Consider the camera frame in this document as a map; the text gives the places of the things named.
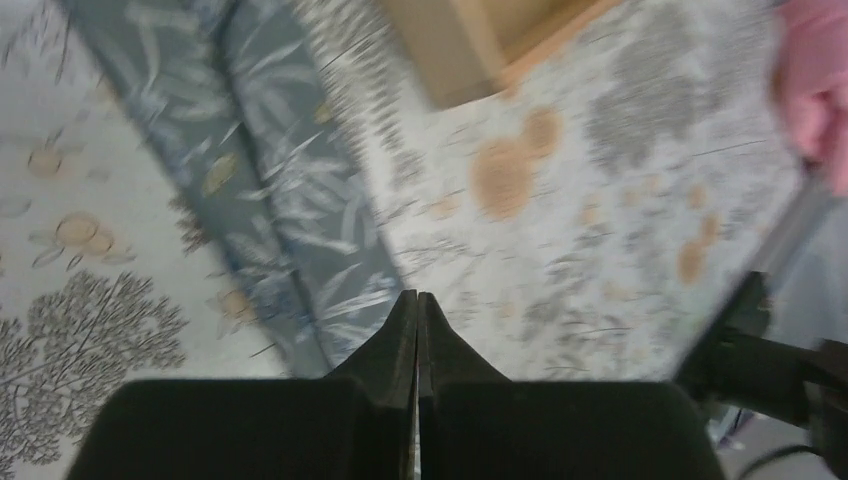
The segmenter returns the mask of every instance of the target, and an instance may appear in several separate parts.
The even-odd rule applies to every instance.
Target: open box
[[[382,0],[433,101],[453,107],[517,85],[620,0]]]

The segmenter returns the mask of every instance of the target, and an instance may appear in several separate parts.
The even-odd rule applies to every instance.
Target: black cable
[[[756,473],[759,469],[765,467],[770,463],[774,463],[778,460],[783,460],[786,457],[791,457],[792,455],[797,455],[799,453],[812,453],[813,455],[821,456],[821,453],[809,446],[809,445],[789,445],[786,447],[778,448],[771,453],[767,453],[762,457],[751,462],[742,473],[736,477],[736,480],[746,480],[751,477],[754,473]]]

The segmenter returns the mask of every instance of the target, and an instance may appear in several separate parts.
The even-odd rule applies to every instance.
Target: pink cloth
[[[848,0],[789,0],[779,59],[781,113],[807,158],[848,195]]]

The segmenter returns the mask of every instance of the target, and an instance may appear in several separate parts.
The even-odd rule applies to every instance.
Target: folded cloth
[[[789,134],[848,194],[848,1],[789,0],[778,59],[778,101]]]
[[[264,201],[251,140],[215,47],[228,0],[64,0],[69,18],[196,212],[292,371],[329,370],[304,292]]]
[[[221,49],[267,186],[245,197],[270,199],[335,366],[383,324],[403,287],[305,38],[286,2],[243,2]]]

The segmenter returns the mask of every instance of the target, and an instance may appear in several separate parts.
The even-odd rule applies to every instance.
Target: cardboard box
[[[382,0],[439,107],[517,85],[620,0]]]

